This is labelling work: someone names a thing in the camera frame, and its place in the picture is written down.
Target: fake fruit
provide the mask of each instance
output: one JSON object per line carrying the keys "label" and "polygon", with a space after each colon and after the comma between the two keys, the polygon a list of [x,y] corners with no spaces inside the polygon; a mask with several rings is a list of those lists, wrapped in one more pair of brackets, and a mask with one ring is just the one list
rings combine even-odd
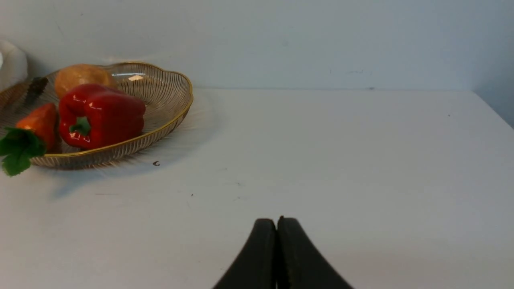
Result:
{"label": "fake fruit", "polygon": [[15,128],[5,128],[6,136],[0,140],[2,168],[8,176],[15,176],[30,167],[30,159],[44,155],[55,145],[57,109],[45,104],[20,120]]}
{"label": "fake fruit", "polygon": [[97,149],[141,134],[144,102],[100,84],[81,84],[59,103],[59,134],[72,147]]}
{"label": "fake fruit", "polygon": [[96,65],[76,64],[61,69],[56,76],[55,90],[59,99],[77,85],[85,83],[102,84],[114,89],[118,88],[114,77]]}

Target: bell pepper stem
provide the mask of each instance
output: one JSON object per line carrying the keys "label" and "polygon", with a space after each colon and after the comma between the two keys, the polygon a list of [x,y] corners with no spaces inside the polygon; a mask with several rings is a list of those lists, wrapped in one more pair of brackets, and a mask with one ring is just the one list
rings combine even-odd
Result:
{"label": "bell pepper stem", "polygon": [[69,132],[78,132],[81,135],[88,135],[91,130],[91,125],[87,121],[87,117],[77,117],[77,123],[69,127]]}

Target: gold wire basket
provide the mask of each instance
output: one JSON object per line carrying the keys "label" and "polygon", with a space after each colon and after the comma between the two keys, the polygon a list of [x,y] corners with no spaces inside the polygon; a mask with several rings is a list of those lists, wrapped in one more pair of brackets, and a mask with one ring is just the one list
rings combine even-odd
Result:
{"label": "gold wire basket", "polygon": [[[143,134],[111,146],[81,151],[67,145],[57,133],[56,149],[42,157],[32,158],[34,165],[80,168],[109,163],[134,154],[161,140],[179,126],[193,103],[191,81],[181,73],[140,62],[100,67],[113,75],[120,90],[145,101]],[[6,134],[2,128],[14,127],[35,108],[48,102],[59,102],[53,88],[57,72],[0,93],[0,137]]]}

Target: white tabletop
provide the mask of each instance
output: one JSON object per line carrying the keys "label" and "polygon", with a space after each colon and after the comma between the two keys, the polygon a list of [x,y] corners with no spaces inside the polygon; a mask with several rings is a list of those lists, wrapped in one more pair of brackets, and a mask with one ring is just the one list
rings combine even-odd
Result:
{"label": "white tabletop", "polygon": [[117,167],[0,176],[0,287],[210,288],[280,215],[356,289],[514,287],[514,132],[475,94],[194,94]]}

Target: gray wall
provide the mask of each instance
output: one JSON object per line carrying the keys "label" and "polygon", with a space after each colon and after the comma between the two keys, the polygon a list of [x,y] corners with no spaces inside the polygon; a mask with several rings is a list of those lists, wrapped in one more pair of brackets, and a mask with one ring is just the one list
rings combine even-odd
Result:
{"label": "gray wall", "polygon": [[514,124],[512,0],[3,0],[34,72],[141,60],[200,87],[464,89]]}

